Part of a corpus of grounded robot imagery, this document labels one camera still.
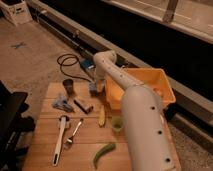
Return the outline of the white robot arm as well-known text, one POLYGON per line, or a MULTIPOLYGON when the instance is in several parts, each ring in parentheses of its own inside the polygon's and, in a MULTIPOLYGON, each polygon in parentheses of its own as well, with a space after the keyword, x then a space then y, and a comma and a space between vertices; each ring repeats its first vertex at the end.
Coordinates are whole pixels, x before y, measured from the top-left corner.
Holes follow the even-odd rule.
POLYGON ((123 90, 121 112, 133 171, 176 171, 161 118, 163 101, 143 81, 116 66, 113 50, 93 56, 95 82, 109 75, 123 90))

